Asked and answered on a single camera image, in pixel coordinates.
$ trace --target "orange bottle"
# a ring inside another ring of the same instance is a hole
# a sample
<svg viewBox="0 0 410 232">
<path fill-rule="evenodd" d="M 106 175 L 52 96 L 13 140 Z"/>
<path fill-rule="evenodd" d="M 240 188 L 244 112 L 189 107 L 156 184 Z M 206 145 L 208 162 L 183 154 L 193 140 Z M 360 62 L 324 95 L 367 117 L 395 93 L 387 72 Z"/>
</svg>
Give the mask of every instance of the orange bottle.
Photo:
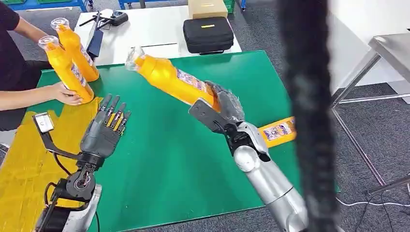
<svg viewBox="0 0 410 232">
<path fill-rule="evenodd" d="M 140 47 L 133 48 L 126 61 L 128 70 L 137 71 L 152 86 L 171 96 L 193 105 L 198 98 L 204 99 L 216 111 L 220 111 L 218 100 L 211 87 L 194 76 L 175 68 L 171 61 L 146 55 Z"/>
<path fill-rule="evenodd" d="M 48 61 L 65 87 L 75 91 L 83 99 L 81 103 L 91 101 L 94 98 L 94 92 L 77 66 L 73 64 L 71 57 L 60 47 L 58 38 L 50 35 L 44 36 L 39 40 L 38 45 L 45 50 Z"/>
<path fill-rule="evenodd" d="M 258 131 L 264 138 L 268 148 L 289 142 L 296 137 L 294 117 L 273 122 L 258 128 Z"/>
<path fill-rule="evenodd" d="M 51 21 L 51 27 L 57 31 L 61 44 L 86 80 L 88 82 L 97 80 L 100 77 L 100 73 L 87 51 L 81 45 L 80 37 L 71 30 L 69 21 L 65 18 L 56 18 Z"/>
</svg>

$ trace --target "white wall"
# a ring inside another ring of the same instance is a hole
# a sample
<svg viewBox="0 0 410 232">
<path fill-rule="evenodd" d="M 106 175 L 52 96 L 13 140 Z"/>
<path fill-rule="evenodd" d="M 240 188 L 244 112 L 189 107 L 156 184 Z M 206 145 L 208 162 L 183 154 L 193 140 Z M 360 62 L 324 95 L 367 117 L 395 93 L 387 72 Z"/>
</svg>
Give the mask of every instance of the white wall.
<svg viewBox="0 0 410 232">
<path fill-rule="evenodd" d="M 345 86 L 348 74 L 370 49 L 367 44 L 373 36 L 407 32 L 410 28 L 410 0 L 329 0 L 329 3 L 329 48 L 333 58 L 330 69 L 335 90 Z M 359 85 L 403 80 L 382 60 Z"/>
</svg>

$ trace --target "green table surface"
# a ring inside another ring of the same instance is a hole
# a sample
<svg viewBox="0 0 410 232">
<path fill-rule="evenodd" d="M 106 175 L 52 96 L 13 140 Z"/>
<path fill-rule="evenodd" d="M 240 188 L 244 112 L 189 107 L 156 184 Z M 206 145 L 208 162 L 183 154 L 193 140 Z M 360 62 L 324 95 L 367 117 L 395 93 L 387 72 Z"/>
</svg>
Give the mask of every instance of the green table surface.
<svg viewBox="0 0 410 232">
<path fill-rule="evenodd" d="M 257 127 L 290 117 L 287 92 L 264 51 L 175 58 L 172 63 L 200 80 L 232 90 L 246 120 Z M 189 106 L 151 86 L 123 65 L 99 67 L 90 83 L 96 96 L 121 96 L 132 111 L 114 154 L 96 173 L 102 185 L 97 212 L 102 232 L 175 223 L 263 206 L 237 168 L 223 135 L 188 114 Z M 39 87 L 56 83 L 45 71 Z M 49 101 L 30 107 L 60 114 Z M 269 149 L 272 159 L 300 191 L 293 142 Z M 96 231 L 93 222 L 89 231 Z"/>
</svg>

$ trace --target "black zipper case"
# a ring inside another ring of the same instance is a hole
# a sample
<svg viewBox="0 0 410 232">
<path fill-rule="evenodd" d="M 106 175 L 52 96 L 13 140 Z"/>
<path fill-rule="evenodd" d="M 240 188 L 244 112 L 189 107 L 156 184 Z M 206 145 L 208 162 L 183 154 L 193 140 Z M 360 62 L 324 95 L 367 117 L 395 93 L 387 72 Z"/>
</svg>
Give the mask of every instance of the black zipper case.
<svg viewBox="0 0 410 232">
<path fill-rule="evenodd" d="M 221 52 L 234 44 L 234 32 L 225 17 L 188 19 L 183 30 L 190 53 Z"/>
</svg>

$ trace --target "clear bottle cap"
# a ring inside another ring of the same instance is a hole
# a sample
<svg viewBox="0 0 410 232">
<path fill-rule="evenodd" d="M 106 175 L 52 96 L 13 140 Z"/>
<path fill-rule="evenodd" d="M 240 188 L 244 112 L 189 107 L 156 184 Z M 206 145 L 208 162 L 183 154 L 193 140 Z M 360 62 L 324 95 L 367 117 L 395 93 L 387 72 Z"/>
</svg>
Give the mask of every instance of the clear bottle cap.
<svg viewBox="0 0 410 232">
<path fill-rule="evenodd" d="M 128 52 L 127 60 L 125 61 L 125 69 L 138 71 L 141 68 L 141 63 L 138 63 L 138 58 L 144 59 L 145 53 L 141 47 L 132 47 Z"/>
<path fill-rule="evenodd" d="M 56 31 L 65 31 L 70 28 L 70 22 L 66 18 L 55 18 L 51 21 L 51 27 Z"/>
<path fill-rule="evenodd" d="M 38 46 L 45 51 L 54 50 L 60 46 L 59 39 L 52 35 L 47 35 L 39 39 Z"/>
</svg>

